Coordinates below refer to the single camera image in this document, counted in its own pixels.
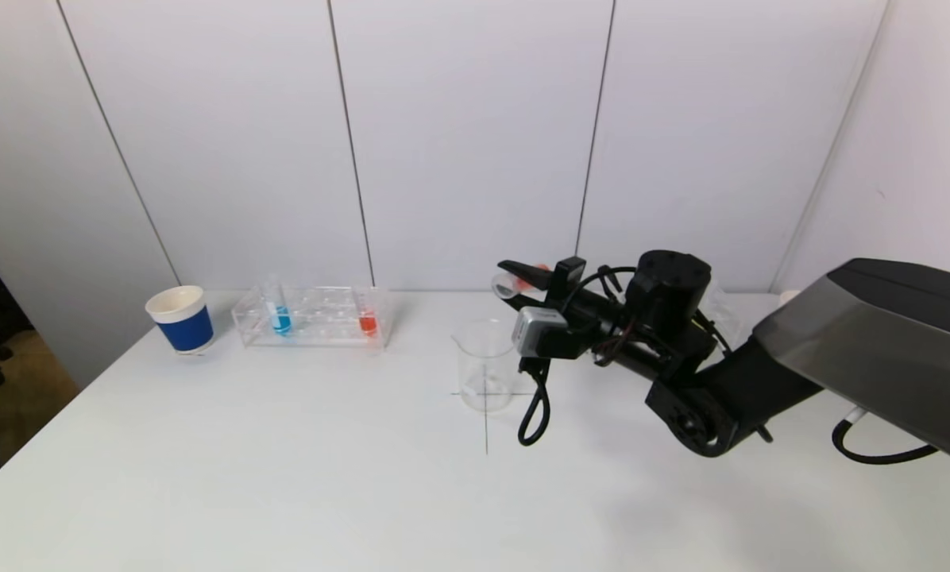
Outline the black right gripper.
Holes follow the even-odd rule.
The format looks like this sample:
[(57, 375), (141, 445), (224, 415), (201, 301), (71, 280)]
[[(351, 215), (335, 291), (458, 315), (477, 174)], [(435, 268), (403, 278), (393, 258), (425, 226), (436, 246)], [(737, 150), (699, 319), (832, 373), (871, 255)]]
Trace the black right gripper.
[(504, 298), (508, 307), (521, 311), (525, 307), (544, 307), (544, 315), (566, 328), (612, 327), (625, 322), (625, 307), (618, 297), (614, 279), (630, 270), (628, 267), (602, 265), (586, 270), (584, 258), (567, 257), (551, 270), (548, 265), (531, 265), (506, 260), (498, 264), (497, 291), (530, 291), (546, 288), (544, 302), (516, 294)]

